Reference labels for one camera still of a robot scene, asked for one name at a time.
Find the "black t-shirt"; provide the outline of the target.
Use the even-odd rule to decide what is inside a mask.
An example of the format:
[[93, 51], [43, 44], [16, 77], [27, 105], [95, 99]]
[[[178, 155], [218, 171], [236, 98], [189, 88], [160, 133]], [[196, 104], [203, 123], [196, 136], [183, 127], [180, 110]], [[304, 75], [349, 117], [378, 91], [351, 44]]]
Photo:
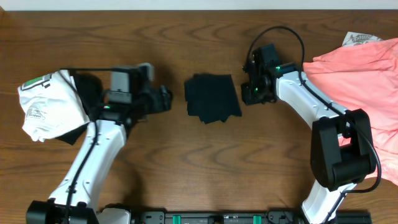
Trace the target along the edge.
[[187, 113], [209, 124], [242, 116], [231, 75], [195, 74], [184, 83]]

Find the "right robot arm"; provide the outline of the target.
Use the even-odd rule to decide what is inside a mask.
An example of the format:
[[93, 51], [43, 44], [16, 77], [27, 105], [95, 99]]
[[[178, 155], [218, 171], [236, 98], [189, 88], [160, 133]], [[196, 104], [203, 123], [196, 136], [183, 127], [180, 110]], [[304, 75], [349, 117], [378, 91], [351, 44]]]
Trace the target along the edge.
[[273, 45], [259, 47], [243, 70], [246, 105], [289, 104], [312, 130], [310, 167], [315, 177], [296, 223], [338, 223], [336, 210], [348, 192], [376, 170], [369, 116], [322, 93], [294, 63], [282, 63]]

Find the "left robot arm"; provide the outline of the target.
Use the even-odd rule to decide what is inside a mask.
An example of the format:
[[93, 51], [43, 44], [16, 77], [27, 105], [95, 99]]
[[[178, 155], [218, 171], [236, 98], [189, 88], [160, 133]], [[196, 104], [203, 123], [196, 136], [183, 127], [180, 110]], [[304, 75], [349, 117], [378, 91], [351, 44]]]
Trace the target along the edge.
[[128, 208], [110, 206], [97, 212], [106, 176], [125, 146], [137, 119], [171, 109], [172, 92], [165, 86], [145, 86], [137, 92], [108, 90], [108, 100], [94, 108], [94, 121], [87, 127], [83, 144], [67, 175], [46, 201], [34, 200], [26, 223], [133, 223]]

